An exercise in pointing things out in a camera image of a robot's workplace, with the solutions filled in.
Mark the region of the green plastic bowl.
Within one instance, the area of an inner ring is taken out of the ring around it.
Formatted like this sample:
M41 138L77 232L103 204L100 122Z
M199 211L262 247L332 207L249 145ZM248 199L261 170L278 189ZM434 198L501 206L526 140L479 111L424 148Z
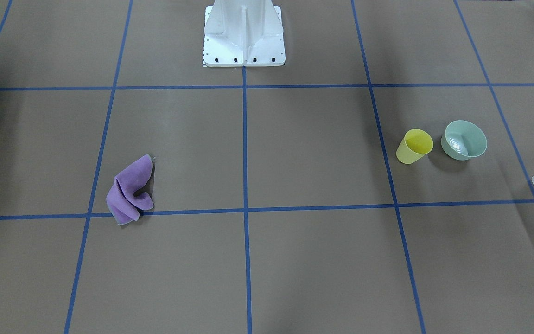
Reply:
M458 161L467 161L485 153L488 141L485 133L474 123L454 120L449 123L440 143L447 156Z

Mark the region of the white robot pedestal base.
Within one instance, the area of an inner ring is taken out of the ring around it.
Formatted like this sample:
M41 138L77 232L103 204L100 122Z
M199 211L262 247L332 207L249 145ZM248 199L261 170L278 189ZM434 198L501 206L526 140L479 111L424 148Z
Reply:
M204 19L203 66L286 63L282 10L271 0L216 0Z

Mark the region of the yellow plastic cup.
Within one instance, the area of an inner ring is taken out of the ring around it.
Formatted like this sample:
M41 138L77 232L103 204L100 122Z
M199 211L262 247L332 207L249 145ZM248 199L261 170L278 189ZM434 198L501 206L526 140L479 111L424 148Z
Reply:
M413 164L432 151L434 142L428 132L411 129L405 133L398 149L396 158L403 164Z

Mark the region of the purple cloth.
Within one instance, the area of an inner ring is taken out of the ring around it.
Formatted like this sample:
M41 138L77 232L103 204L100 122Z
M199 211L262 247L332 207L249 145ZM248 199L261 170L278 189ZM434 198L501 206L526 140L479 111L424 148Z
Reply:
M137 221L140 212L154 208L150 193L141 191L151 179L153 167L153 158L145 154L114 176L106 204L118 225Z

